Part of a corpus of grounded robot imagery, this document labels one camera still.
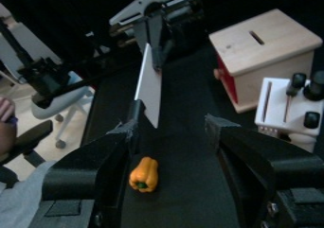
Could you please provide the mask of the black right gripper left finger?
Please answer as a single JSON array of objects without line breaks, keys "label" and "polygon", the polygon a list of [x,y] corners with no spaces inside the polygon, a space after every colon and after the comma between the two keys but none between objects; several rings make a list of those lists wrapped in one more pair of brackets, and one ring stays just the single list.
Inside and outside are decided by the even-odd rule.
[{"label": "black right gripper left finger", "polygon": [[132,120],[52,166],[29,228],[121,228],[137,137]]}]

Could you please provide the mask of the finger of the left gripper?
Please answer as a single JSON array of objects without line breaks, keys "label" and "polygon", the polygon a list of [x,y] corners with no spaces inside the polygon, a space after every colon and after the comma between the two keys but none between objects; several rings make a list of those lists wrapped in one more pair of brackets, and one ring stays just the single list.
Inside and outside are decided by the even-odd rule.
[{"label": "finger of the left gripper", "polygon": [[137,24],[135,25],[135,36],[136,36],[139,46],[141,48],[141,52],[145,52],[147,44],[151,41],[147,20],[139,21]]},{"label": "finger of the left gripper", "polygon": [[149,19],[151,48],[153,56],[153,68],[160,71],[175,47],[171,31],[161,15]]}]

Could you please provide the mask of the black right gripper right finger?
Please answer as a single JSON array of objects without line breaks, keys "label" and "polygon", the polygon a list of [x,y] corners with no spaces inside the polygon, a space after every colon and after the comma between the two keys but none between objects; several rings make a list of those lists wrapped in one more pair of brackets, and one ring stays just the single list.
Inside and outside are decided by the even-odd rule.
[{"label": "black right gripper right finger", "polygon": [[205,130],[242,228],[324,228],[324,160],[214,115]]}]

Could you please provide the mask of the person's hand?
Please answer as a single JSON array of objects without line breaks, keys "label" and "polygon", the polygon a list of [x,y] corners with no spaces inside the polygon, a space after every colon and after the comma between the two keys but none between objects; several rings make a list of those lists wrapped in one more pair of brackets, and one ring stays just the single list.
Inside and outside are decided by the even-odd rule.
[{"label": "person's hand", "polygon": [[9,97],[0,96],[0,156],[13,149],[17,139],[17,122],[15,103]]}]

